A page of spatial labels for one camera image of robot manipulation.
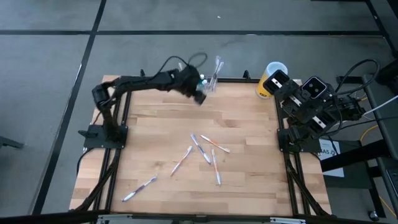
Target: wooden table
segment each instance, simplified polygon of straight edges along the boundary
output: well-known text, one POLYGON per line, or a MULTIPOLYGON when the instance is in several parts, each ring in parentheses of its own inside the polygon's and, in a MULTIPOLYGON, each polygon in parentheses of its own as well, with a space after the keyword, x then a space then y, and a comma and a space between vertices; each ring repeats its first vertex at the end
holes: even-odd
MULTIPOLYGON (((103 81, 116 77, 105 76, 103 81)), ((201 106, 176 91, 133 92, 128 139, 121 153, 111 211, 291 216, 287 175, 276 135, 275 101, 256 96, 256 86, 219 83, 201 106), (215 149, 221 186, 216 184, 214 167, 196 147, 170 178, 187 147, 195 146, 191 134, 196 134, 210 156, 213 146, 200 134, 231 150, 227 154, 215 149), (158 179, 154 183, 129 201, 121 201, 155 174, 158 179)), ((83 158, 70 208, 79 206, 96 185, 103 155, 104 149, 94 149, 83 158)), ((303 153, 301 161, 309 191, 330 212, 318 159, 303 153)), ((100 208, 107 189, 106 185, 100 208)), ((302 212, 297 188, 296 194, 302 212)))

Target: sticker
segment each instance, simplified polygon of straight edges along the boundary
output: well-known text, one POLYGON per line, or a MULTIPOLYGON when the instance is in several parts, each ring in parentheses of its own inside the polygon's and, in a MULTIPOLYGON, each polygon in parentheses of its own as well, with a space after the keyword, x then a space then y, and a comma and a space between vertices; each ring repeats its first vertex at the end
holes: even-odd
MULTIPOLYGON (((331 145, 331 141, 319 139, 319 144, 321 146, 321 153, 319 156, 320 160, 324 160, 336 155, 336 152, 333 149, 333 146, 331 145)), ((337 153, 340 154, 340 145, 338 144, 338 142, 333 141, 333 144, 336 147, 337 153)), ((329 175, 332 177, 344 177, 344 170, 343 168, 337 168, 334 170, 326 171, 323 173, 323 175, 329 175)))

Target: white cable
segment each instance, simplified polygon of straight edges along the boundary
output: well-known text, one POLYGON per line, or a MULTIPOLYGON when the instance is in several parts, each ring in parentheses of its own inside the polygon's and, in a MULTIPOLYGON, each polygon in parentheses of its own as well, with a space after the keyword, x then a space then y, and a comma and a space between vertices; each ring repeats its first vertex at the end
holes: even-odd
POLYGON ((383 106, 385 106, 386 104, 390 103, 391 101, 393 101, 393 100, 396 99, 396 98, 398 98, 398 95, 394 96, 394 97, 391 98, 390 100, 387 100, 387 101, 386 101, 385 103, 383 103, 382 105, 380 105, 380 106, 378 106, 378 107, 376 107, 376 108, 373 108, 373 109, 367 111, 367 112, 366 112, 365 114, 363 114, 363 115, 367 115, 368 113, 372 113, 373 111, 382 108, 383 106))

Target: gray floor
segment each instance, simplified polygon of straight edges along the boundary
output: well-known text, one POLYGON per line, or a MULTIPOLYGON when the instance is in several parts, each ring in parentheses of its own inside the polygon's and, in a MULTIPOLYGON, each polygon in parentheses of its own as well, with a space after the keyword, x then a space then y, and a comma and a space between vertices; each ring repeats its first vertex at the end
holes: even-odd
MULTIPOLYGON (((398 21, 384 0, 373 1, 393 37, 398 21)), ((1 1, 0 29, 91 30, 100 0, 1 1)), ((105 7, 99 30, 376 30, 360 2, 294 0, 156 1, 113 0, 105 7)), ((68 100, 88 36, 0 35, 0 135, 25 143, 21 151, 0 150, 0 217, 25 215, 34 196, 49 149, 68 100)), ((392 57, 383 39, 373 37, 272 37, 234 35, 97 36, 54 174, 44 212, 68 209, 76 178, 76 162, 93 113, 91 89, 103 75, 151 74, 170 55, 188 58, 197 51, 209 56, 200 71, 210 74, 220 55, 224 77, 241 77, 249 70, 260 77, 271 61, 284 62, 292 78, 312 75, 336 85, 335 76, 364 58, 382 65, 392 57)), ((177 63, 170 63, 174 68, 177 63)), ((355 75, 371 71, 361 67, 355 75)), ((359 139, 368 127, 346 129, 336 139, 359 139)), ((372 142, 381 136, 373 131, 372 142)), ((382 180, 381 196, 388 200, 382 180)), ((328 189, 332 211, 344 218, 367 220, 372 210, 367 191, 328 189)), ((385 222, 398 223, 386 210, 385 222)))

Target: yellow cup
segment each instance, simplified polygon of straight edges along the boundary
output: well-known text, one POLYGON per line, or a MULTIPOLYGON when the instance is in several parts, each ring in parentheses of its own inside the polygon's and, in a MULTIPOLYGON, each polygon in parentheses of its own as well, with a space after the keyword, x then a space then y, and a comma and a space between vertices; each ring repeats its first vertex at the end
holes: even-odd
POLYGON ((268 64, 264 74, 260 79, 259 85, 256 88, 257 96, 262 99, 269 99, 272 95, 264 88, 264 82, 277 70, 283 71, 287 75, 287 67, 282 62, 271 62, 268 64))

